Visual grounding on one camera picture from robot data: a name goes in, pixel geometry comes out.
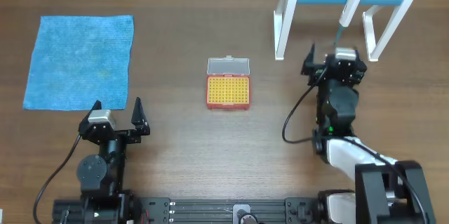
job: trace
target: blue towel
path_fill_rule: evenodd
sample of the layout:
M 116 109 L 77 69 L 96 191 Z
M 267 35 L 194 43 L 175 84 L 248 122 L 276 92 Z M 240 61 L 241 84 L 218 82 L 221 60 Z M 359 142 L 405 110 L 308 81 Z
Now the blue towel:
M 124 109 L 133 16 L 44 16 L 31 59 L 23 108 Z

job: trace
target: open plastic box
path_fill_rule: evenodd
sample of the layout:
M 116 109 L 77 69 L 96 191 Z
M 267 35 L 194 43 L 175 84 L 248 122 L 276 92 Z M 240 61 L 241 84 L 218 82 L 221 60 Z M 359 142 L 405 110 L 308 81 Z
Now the open plastic box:
M 248 109 L 251 103 L 250 60 L 209 58 L 206 104 L 209 109 Z

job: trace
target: wooden table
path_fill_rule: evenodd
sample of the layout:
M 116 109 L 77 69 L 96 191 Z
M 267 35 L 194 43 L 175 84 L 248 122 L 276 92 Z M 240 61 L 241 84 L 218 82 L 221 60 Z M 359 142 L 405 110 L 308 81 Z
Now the wooden table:
M 31 223 L 32 205 L 67 155 L 86 112 L 24 111 L 29 62 L 42 15 L 135 18 L 127 110 L 136 96 L 152 134 L 128 148 L 125 187 L 146 197 L 283 199 L 353 187 L 314 156 L 310 143 L 281 140 L 286 115 L 307 88 L 300 76 L 313 41 L 332 52 L 341 6 L 300 6 L 286 60 L 274 61 L 272 15 L 278 0 L 0 0 L 0 208 L 4 223 Z M 449 218 L 449 0 L 415 0 L 380 61 L 368 64 L 356 133 L 373 149 L 424 168 L 434 211 Z M 366 60 L 361 10 L 341 40 Z M 381 30 L 391 14 L 376 17 Z M 209 57 L 250 58 L 253 101 L 248 111 L 207 110 Z M 315 97 L 309 95 L 288 129 L 309 136 Z M 81 142 L 39 206 L 48 223 L 54 199 L 77 198 L 76 167 L 98 148 Z

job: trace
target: yellow grid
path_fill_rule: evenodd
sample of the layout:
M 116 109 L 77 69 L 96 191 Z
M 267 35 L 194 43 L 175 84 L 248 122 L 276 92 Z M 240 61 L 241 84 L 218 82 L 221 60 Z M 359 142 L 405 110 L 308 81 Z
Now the yellow grid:
M 208 77 L 208 103 L 249 104 L 248 77 Z

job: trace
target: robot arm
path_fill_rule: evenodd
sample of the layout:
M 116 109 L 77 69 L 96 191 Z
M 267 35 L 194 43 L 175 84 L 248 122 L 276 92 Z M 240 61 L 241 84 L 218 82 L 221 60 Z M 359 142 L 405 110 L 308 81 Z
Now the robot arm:
M 355 193 L 320 192 L 320 219 L 342 224 L 435 223 L 421 166 L 382 156 L 354 134 L 351 123 L 356 117 L 358 92 L 353 87 L 366 71 L 358 52 L 337 48 L 319 65 L 313 63 L 313 57 L 312 46 L 301 73 L 309 75 L 310 86 L 319 88 L 312 141 L 315 153 L 356 183 Z

